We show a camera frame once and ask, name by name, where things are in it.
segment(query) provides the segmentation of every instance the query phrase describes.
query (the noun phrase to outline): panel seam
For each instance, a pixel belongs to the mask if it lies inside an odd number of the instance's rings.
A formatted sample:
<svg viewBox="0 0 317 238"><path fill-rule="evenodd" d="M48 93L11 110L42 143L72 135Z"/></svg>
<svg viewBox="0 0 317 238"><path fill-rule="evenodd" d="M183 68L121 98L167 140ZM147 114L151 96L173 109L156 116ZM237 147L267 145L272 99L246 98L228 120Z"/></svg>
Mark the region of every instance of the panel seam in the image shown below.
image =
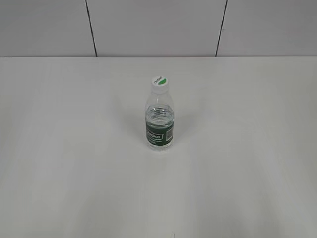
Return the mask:
<svg viewBox="0 0 317 238"><path fill-rule="evenodd" d="M220 45L221 34L222 34L222 32L223 32L223 23L224 23L224 18L225 18L226 11L227 11L227 6L228 6L228 0L226 0L226 5L224 6L223 17L222 17L222 23L221 23L221 28L220 28L219 39L218 39L218 44L217 44L217 50L216 50L216 55L215 55L215 57L218 56L218 50L219 50L219 45Z"/></svg>
<svg viewBox="0 0 317 238"><path fill-rule="evenodd" d="M93 27L92 27L92 25L91 25L91 20L90 20L90 14L89 14L89 9L88 9L87 0L85 0L85 4L86 4L86 10L87 10L87 15L88 15L88 20L89 20L89 26L90 26L91 37L92 37L92 39L93 39L93 44L94 44L94 49L95 49L95 56L98 57L98 55L97 55L97 49L96 49L96 43L95 43L95 38L94 38Z"/></svg>

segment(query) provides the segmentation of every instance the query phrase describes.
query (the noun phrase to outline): white wall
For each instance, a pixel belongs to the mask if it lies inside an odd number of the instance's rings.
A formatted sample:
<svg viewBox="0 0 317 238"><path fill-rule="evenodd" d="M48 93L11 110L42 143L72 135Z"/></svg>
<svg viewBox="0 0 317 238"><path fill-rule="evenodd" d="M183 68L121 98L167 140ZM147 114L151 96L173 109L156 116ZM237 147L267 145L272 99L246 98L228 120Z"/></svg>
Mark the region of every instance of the white wall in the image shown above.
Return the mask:
<svg viewBox="0 0 317 238"><path fill-rule="evenodd" d="M84 0L0 0L0 57L94 55Z"/></svg>
<svg viewBox="0 0 317 238"><path fill-rule="evenodd" d="M226 0L87 0L99 56L214 56ZM317 56L316 0L228 0L218 56ZM0 57L94 56L85 0L0 0Z"/></svg>
<svg viewBox="0 0 317 238"><path fill-rule="evenodd" d="M89 0L98 56L214 56L225 0Z"/></svg>
<svg viewBox="0 0 317 238"><path fill-rule="evenodd" d="M316 56L316 0L228 0L219 56Z"/></svg>

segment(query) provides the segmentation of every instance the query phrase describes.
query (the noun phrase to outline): green logo on cap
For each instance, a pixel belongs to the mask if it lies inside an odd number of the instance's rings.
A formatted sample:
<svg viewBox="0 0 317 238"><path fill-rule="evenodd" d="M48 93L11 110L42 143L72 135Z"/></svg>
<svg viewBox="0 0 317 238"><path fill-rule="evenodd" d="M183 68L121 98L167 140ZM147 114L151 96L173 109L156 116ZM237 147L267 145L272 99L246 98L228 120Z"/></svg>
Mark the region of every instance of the green logo on cap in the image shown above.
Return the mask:
<svg viewBox="0 0 317 238"><path fill-rule="evenodd" d="M159 82L158 84L159 85L162 85L162 84L165 84L166 83L166 78L165 79L163 79L161 82Z"/></svg>

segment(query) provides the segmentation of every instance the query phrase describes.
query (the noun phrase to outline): water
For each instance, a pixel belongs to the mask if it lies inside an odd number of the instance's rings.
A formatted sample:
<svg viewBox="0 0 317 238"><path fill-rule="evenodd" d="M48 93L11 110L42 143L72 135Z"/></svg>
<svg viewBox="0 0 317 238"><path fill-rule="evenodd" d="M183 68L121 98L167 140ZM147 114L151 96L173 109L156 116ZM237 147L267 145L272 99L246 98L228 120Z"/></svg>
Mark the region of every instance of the water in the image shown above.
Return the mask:
<svg viewBox="0 0 317 238"><path fill-rule="evenodd" d="M174 111L168 105L151 105L145 112L145 120L146 123L149 124L153 128L164 129L168 128L174 123ZM151 143L148 143L149 146L158 151L168 149L173 143L173 140L164 146L155 146Z"/></svg>

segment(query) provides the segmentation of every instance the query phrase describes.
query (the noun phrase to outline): barcode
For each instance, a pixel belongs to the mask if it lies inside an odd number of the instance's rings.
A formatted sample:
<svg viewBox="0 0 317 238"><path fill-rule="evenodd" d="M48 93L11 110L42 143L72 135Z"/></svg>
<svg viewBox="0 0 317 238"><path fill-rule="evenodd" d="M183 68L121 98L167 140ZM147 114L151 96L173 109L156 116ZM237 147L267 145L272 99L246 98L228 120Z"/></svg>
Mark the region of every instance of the barcode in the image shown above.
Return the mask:
<svg viewBox="0 0 317 238"><path fill-rule="evenodd" d="M166 140L169 141L173 137L173 128L166 132Z"/></svg>

